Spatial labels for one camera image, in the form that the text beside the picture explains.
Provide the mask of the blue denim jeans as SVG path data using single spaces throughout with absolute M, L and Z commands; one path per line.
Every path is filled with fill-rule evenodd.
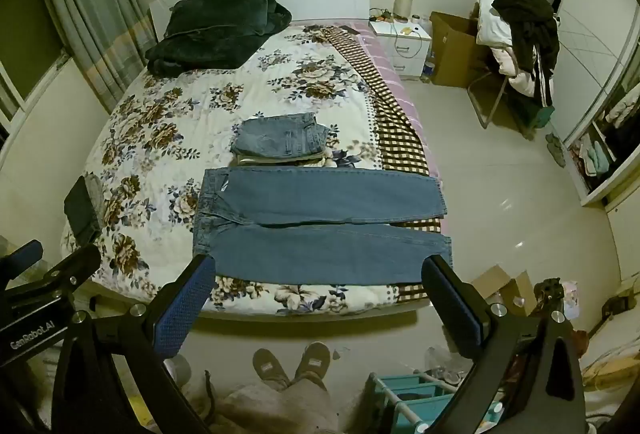
M 451 258 L 428 230 L 446 215 L 439 182 L 360 168 L 226 167 L 206 171 L 193 252 L 220 276 L 280 284 L 384 285 L 420 279 Z

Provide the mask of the small open cardboard box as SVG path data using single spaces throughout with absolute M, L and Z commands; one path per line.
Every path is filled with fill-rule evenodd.
M 502 304 L 514 315 L 529 316 L 537 304 L 527 271 L 511 277 L 499 265 L 495 265 L 476 277 L 471 284 L 487 303 Z

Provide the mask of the black grey folded cloth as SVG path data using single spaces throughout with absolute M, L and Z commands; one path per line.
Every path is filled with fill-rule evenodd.
M 93 173 L 80 176 L 64 200 L 64 213 L 79 246 L 99 238 L 104 227 L 102 183 Z

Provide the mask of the teal plastic rack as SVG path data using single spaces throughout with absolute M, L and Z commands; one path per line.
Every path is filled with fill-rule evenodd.
M 424 433 L 449 404 L 454 393 L 422 373 L 379 376 L 367 382 L 367 433 Z

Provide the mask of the left shoe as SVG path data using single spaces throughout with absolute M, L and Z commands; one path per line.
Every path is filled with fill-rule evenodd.
M 284 391 L 291 380 L 282 368 L 278 358 L 270 350 L 259 348 L 253 355 L 252 364 L 259 379 L 276 391 Z

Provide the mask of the shoe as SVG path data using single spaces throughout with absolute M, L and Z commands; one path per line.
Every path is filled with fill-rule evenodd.
M 252 364 L 259 379 L 276 391 L 284 391 L 291 380 L 282 368 L 278 358 L 270 350 L 259 348 L 253 355 Z
M 295 380 L 308 379 L 320 386 L 331 363 L 331 350 L 322 342 L 312 342 L 304 350 L 295 371 Z

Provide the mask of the right shoe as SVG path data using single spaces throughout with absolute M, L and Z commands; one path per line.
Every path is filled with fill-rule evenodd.
M 304 350 L 295 371 L 295 380 L 308 379 L 320 386 L 331 363 L 331 350 L 322 342 L 312 342 Z

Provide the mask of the brown checkered blanket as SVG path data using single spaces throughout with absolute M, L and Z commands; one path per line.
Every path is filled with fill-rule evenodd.
M 355 35 L 350 26 L 327 25 L 321 34 L 368 87 L 376 159 L 381 168 L 439 180 L 437 168 L 427 158 L 418 112 L 378 38 L 367 28 Z

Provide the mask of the floral bed blanket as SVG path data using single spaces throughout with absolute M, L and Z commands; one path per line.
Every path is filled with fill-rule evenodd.
M 193 252 L 193 222 L 206 171 L 226 167 L 324 167 L 384 171 L 376 159 L 368 87 L 321 34 L 293 25 L 235 70 L 201 68 L 175 78 L 142 73 L 118 102 L 82 175 L 102 183 L 104 227 L 93 281 L 148 302 Z M 246 120 L 314 113 L 329 128 L 318 160 L 238 164 L 231 151 Z M 420 279 L 384 285 L 280 284 L 220 276 L 205 308 L 252 318 L 340 316 L 423 301 Z

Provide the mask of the folded blue jeans stack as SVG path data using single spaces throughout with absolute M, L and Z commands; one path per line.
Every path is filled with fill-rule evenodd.
M 326 152 L 329 131 L 314 113 L 257 117 L 239 126 L 231 151 L 238 164 L 318 160 Z

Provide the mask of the white wardrobe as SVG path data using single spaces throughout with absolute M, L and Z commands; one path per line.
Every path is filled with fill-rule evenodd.
M 582 205 L 639 166 L 638 0 L 548 0 L 559 21 L 551 124 Z

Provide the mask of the large brown cardboard box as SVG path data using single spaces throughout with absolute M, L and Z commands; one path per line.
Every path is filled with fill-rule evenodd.
M 435 64 L 432 82 L 465 88 L 486 71 L 486 62 L 491 59 L 490 49 L 476 42 L 477 22 L 438 11 L 431 13 L 430 21 Z

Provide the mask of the white bedside table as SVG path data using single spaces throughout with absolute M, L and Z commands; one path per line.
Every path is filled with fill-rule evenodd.
M 399 21 L 371 21 L 370 27 L 399 76 L 422 75 L 432 47 L 432 38 L 423 27 Z

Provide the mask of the grey green curtain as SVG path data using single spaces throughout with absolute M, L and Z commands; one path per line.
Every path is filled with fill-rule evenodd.
M 140 0 L 49 0 L 63 42 L 96 97 L 112 111 L 156 44 Z

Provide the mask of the dark green folded blanket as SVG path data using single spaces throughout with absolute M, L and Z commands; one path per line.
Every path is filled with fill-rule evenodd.
M 235 70 L 291 22 L 292 13 L 276 0 L 180 0 L 165 36 L 145 53 L 146 65 L 156 77 Z

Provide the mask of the beige table lamp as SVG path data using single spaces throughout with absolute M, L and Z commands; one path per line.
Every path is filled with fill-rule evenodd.
M 394 0 L 393 15 L 396 19 L 405 20 L 411 18 L 413 0 Z

